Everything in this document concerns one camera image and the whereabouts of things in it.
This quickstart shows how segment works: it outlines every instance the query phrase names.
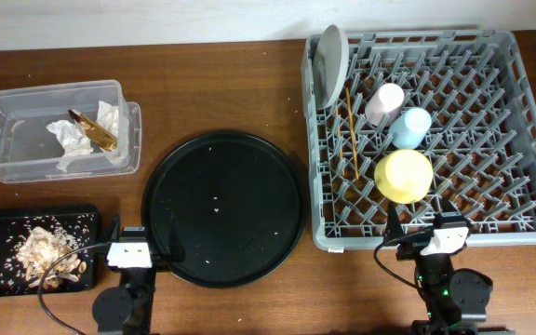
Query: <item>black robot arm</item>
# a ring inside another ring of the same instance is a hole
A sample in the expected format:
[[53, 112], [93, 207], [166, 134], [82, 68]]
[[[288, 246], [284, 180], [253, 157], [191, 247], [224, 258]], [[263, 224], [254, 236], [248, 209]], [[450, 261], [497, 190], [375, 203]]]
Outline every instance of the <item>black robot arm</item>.
[[99, 294], [92, 305], [92, 316], [99, 334], [150, 334], [156, 272], [170, 270], [171, 262], [181, 261], [183, 255], [178, 245], [171, 248], [173, 256], [154, 255], [145, 228], [126, 227], [119, 234], [120, 226], [117, 214], [102, 238], [111, 244], [104, 256], [107, 266], [121, 274], [119, 286]]
[[487, 318], [485, 307], [493, 282], [474, 270], [454, 270], [450, 257], [466, 248], [471, 224], [448, 200], [443, 199], [441, 205], [443, 211], [435, 214], [432, 227], [405, 234], [391, 203], [386, 234], [374, 256], [380, 264], [377, 250], [397, 245], [399, 261], [415, 261], [411, 286], [425, 302], [429, 320], [413, 322], [414, 334], [477, 334], [477, 325]]

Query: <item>light blue cup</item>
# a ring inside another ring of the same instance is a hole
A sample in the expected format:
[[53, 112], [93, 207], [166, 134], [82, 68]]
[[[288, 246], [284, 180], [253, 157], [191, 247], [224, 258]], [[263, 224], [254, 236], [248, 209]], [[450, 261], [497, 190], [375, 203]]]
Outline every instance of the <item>light blue cup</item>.
[[432, 116], [423, 108], [413, 107], [400, 115], [390, 126], [392, 144], [398, 149], [415, 149], [432, 125]]

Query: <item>wooden chopstick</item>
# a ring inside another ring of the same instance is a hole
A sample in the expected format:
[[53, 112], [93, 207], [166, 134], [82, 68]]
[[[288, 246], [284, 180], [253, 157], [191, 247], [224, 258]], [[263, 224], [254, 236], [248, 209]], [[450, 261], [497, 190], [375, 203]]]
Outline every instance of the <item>wooden chopstick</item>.
[[357, 149], [355, 143], [355, 130], [353, 127], [353, 112], [351, 108], [351, 94], [349, 93], [349, 88], [346, 89], [346, 108], [349, 112], [349, 126], [351, 127], [351, 143], [353, 144], [353, 160], [355, 166], [355, 177], [359, 180], [359, 170], [357, 169]]

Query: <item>black round tray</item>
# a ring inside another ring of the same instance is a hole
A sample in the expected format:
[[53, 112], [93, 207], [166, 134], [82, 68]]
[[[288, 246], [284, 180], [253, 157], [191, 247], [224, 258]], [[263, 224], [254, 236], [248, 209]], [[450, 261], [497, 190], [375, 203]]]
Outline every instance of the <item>black round tray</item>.
[[254, 135], [221, 131], [186, 142], [153, 172], [142, 224], [153, 251], [179, 245], [171, 271], [207, 288], [268, 275], [293, 250], [307, 194], [291, 160]]

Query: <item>wire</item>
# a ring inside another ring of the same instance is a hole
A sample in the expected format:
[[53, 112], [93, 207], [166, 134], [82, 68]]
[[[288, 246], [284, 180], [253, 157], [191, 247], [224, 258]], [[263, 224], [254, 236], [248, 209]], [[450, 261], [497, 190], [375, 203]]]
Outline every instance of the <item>wire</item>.
[[89, 249], [92, 249], [92, 248], [106, 247], [108, 245], [109, 245], [109, 243], [99, 243], [99, 244], [95, 244], [95, 245], [92, 245], [92, 246], [78, 248], [76, 250], [68, 252], [67, 254], [63, 255], [62, 257], [59, 257], [56, 261], [54, 261], [51, 264], [51, 266], [49, 266], [48, 269], [45, 271], [45, 273], [43, 274], [41, 279], [39, 279], [40, 283], [38, 284], [38, 302], [41, 304], [41, 308], [43, 309], [43, 311], [45, 311], [45, 314], [47, 314], [48, 317], [50, 317], [53, 321], [57, 322], [60, 326], [70, 330], [71, 332], [73, 332], [75, 334], [85, 335], [84, 332], [82, 332], [82, 331], [80, 331], [80, 330], [78, 330], [78, 329], [66, 324], [65, 322], [59, 320], [55, 315], [53, 315], [53, 313], [45, 305], [45, 301], [43, 300], [43, 285], [45, 284], [45, 278], [47, 278], [48, 273], [51, 272], [51, 270], [53, 270], [53, 268], [55, 268], [55, 266], [57, 266], [57, 264], [59, 264], [61, 261], [65, 260], [66, 258], [68, 258], [68, 257], [70, 257], [70, 256], [72, 256], [72, 255], [74, 255], [74, 254], [76, 254], [78, 252], [82, 252], [82, 251], [89, 250]]
[[429, 233], [430, 232], [428, 232], [428, 231], [419, 231], [419, 232], [408, 234], [408, 235], [405, 235], [405, 236], [402, 236], [402, 237], [391, 239], [390, 241], [385, 242], [385, 243], [381, 243], [373, 251], [373, 259], [382, 268], [382, 270], [384, 270], [387, 274], [389, 274], [393, 278], [399, 280], [401, 283], [406, 284], [406, 285], [408, 285], [408, 286], [410, 286], [412, 288], [417, 289], [421, 294], [422, 289], [420, 287], [418, 287], [417, 285], [409, 282], [407, 279], [401, 277], [400, 275], [395, 274], [394, 272], [392, 272], [392, 270], [388, 269], [385, 265], [383, 265], [382, 262], [380, 261], [380, 259], [378, 259], [378, 251], [380, 251], [380, 249], [383, 248], [383, 247], [390, 247], [390, 246], [393, 246], [393, 245], [397, 245], [398, 243], [403, 242], [403, 241], [405, 241], [405, 240], [407, 240], [409, 238], [412, 238], [415, 235], [422, 235], [422, 234], [429, 234]]

